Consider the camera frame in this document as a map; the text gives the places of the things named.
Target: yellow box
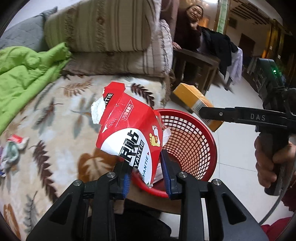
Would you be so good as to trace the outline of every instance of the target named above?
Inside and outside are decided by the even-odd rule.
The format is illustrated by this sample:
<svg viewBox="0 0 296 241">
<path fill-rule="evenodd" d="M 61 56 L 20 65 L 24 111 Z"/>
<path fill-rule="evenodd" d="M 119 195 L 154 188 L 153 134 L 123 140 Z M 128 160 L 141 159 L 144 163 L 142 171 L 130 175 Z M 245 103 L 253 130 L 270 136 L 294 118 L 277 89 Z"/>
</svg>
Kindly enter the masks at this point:
<svg viewBox="0 0 296 241">
<path fill-rule="evenodd" d="M 202 107 L 214 107 L 213 104 L 193 85 L 179 84 L 173 93 L 199 117 Z M 222 124 L 220 120 L 205 120 L 204 123 L 214 132 Z"/>
</svg>

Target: yellow footprint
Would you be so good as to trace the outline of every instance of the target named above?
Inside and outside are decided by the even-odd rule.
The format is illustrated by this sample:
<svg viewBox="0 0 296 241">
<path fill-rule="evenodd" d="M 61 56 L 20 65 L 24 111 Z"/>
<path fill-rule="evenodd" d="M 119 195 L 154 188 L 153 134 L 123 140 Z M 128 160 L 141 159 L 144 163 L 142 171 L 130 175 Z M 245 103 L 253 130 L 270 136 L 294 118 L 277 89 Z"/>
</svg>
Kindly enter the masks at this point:
<svg viewBox="0 0 296 241">
<path fill-rule="evenodd" d="M 158 147 L 160 147 L 160 144 L 157 143 L 157 136 L 155 137 L 151 133 L 149 134 L 149 136 L 150 136 L 150 143 L 151 143 L 151 145 L 152 146 L 158 146 Z"/>
</svg>

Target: woman's hair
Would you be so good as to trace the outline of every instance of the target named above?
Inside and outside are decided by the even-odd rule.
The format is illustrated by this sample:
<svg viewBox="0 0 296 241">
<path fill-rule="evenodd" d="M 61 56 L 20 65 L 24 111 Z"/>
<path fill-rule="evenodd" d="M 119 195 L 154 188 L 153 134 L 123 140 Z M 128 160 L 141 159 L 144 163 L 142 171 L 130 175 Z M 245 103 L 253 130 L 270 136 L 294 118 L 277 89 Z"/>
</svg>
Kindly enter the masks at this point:
<svg viewBox="0 0 296 241">
<path fill-rule="evenodd" d="M 200 6 L 200 5 L 192 4 L 192 5 L 190 5 L 188 8 L 186 8 L 185 11 L 187 11 L 187 10 L 188 10 L 189 8 L 191 8 L 192 6 L 200 7 L 200 8 L 202 9 L 202 17 L 203 17 L 203 8 L 202 8 L 202 6 Z"/>
</svg>

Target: metal screw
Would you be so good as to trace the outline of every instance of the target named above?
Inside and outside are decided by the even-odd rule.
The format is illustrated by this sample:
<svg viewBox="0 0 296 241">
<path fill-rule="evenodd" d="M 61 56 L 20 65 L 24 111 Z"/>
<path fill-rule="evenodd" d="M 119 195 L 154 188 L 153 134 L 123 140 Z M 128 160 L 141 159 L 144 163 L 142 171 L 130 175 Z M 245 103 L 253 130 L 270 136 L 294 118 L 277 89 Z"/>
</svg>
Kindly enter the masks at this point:
<svg viewBox="0 0 296 241">
<path fill-rule="evenodd" d="M 113 178 L 115 176 L 116 176 L 116 173 L 115 172 L 108 172 L 107 173 L 107 177 L 109 177 L 109 178 Z"/>
<path fill-rule="evenodd" d="M 179 172 L 179 177 L 187 177 L 187 172 Z"/>
<path fill-rule="evenodd" d="M 81 180 L 75 180 L 75 181 L 73 182 L 73 185 L 74 185 L 74 186 L 80 186 L 81 183 L 82 183 Z"/>
<path fill-rule="evenodd" d="M 216 186 L 220 186 L 222 184 L 222 181 L 220 179 L 214 179 L 213 180 L 213 183 L 216 185 Z"/>
</svg>

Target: device handle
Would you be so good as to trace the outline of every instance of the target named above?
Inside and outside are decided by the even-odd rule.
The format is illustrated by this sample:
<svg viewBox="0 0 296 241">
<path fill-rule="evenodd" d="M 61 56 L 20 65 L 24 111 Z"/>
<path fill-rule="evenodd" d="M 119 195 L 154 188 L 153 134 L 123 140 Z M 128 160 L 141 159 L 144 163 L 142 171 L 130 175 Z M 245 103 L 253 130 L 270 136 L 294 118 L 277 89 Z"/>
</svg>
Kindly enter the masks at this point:
<svg viewBox="0 0 296 241">
<path fill-rule="evenodd" d="M 260 142 L 263 152 L 272 160 L 273 155 L 284 148 L 289 143 L 289 135 L 285 131 L 276 133 L 260 133 Z M 269 188 L 265 188 L 264 192 L 271 196 L 279 196 L 281 192 L 282 182 L 279 182 L 281 165 L 275 164 L 273 172 L 276 174 L 277 179 L 271 184 Z"/>
</svg>

